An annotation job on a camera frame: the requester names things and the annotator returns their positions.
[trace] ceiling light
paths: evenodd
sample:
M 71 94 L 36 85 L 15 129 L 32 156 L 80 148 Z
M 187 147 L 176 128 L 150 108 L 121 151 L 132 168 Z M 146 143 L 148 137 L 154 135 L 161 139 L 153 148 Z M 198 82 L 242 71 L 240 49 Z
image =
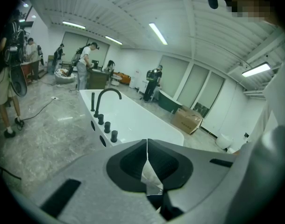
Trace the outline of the ceiling light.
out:
M 161 40 L 161 42 L 163 43 L 163 45 L 167 45 L 167 42 L 165 40 L 165 38 L 162 36 L 162 34 L 160 33 L 160 31 L 158 30 L 158 28 L 156 27 L 156 25 L 154 23 L 150 23 L 149 26 L 153 29 L 153 31 L 156 33 L 156 35 L 159 37 L 159 39 Z
M 74 23 L 70 23 L 70 22 L 67 22 L 67 21 L 63 21 L 63 24 L 70 25 L 70 26 L 74 26 L 74 27 L 77 27 L 77 28 L 82 28 L 82 29 L 85 29 L 85 28 L 86 28 L 86 27 L 84 27 L 84 26 L 77 25 L 77 24 L 74 24 Z
M 244 77 L 250 77 L 252 75 L 261 73 L 261 72 L 266 71 L 266 70 L 270 70 L 270 66 L 267 62 L 260 64 L 260 65 L 254 67 L 248 71 L 243 72 L 242 75 Z
M 113 42 L 116 42 L 116 43 L 118 43 L 118 44 L 120 44 L 120 45 L 123 44 L 122 42 L 119 42 L 119 41 L 117 41 L 117 40 L 115 40 L 115 39 L 113 39 L 113 38 L 111 38 L 111 37 L 109 37 L 109 36 L 105 36 L 105 38 L 107 38 L 107 39 L 109 39 L 109 40 L 111 40 L 111 41 L 113 41 Z

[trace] white bathtub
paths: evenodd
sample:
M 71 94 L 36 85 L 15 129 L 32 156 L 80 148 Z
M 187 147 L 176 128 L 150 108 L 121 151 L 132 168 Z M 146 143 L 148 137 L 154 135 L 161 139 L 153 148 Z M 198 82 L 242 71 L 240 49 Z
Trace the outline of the white bathtub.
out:
M 104 133 L 104 124 L 99 125 L 94 112 L 91 112 L 92 92 L 95 93 L 95 106 L 97 106 L 98 95 L 102 90 L 80 91 L 80 101 L 85 114 L 85 126 L 92 143 L 96 148 L 102 147 L 100 136 L 103 137 L 106 147 L 115 146 L 141 139 L 163 140 L 169 143 L 183 146 L 184 137 L 181 132 L 150 113 L 139 104 L 121 93 L 122 99 L 114 91 L 107 91 L 102 95 L 99 114 L 104 115 L 104 123 L 111 123 L 110 130 L 118 131 L 118 141 L 110 141 L 111 132 Z

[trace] black faucet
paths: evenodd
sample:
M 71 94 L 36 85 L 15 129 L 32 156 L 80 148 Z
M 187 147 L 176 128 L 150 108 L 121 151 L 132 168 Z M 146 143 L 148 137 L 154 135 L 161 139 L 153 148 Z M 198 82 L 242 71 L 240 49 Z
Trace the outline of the black faucet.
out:
M 119 98 L 122 99 L 121 93 L 120 93 L 118 90 L 114 89 L 114 88 L 108 88 L 108 89 L 102 90 L 101 93 L 100 93 L 99 96 L 98 96 L 97 107 L 96 107 L 96 111 L 95 111 L 95 114 L 94 114 L 94 117 L 95 117 L 95 118 L 97 118 L 98 115 L 99 115 L 99 105 L 100 105 L 101 96 L 102 96 L 106 91 L 114 91 L 114 92 L 116 92 L 116 93 L 119 95 Z

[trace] white ceiling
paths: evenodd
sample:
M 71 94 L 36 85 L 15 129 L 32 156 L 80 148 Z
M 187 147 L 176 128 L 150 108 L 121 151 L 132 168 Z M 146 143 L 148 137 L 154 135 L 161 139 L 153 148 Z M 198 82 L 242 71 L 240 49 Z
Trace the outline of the white ceiling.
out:
M 62 21 L 70 21 L 85 26 L 90 36 L 108 35 L 121 41 L 123 48 L 193 57 L 241 81 L 247 89 L 261 89 L 262 83 L 272 79 L 273 71 L 245 79 L 243 71 L 264 61 L 275 67 L 285 57 L 282 31 L 263 22 L 234 17 L 223 0 L 219 0 L 216 10 L 207 0 L 30 1 L 48 26 L 64 26 Z M 151 22 L 157 25 L 167 46 L 151 30 Z

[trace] wooden desk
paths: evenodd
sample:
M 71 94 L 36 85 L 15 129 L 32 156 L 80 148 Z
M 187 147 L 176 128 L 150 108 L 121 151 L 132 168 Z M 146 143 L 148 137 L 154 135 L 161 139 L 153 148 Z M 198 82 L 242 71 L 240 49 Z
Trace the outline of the wooden desk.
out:
M 108 79 L 108 72 L 95 70 L 95 69 L 87 69 L 87 72 L 88 72 L 87 83 L 86 83 L 87 89 L 89 90 L 105 89 Z

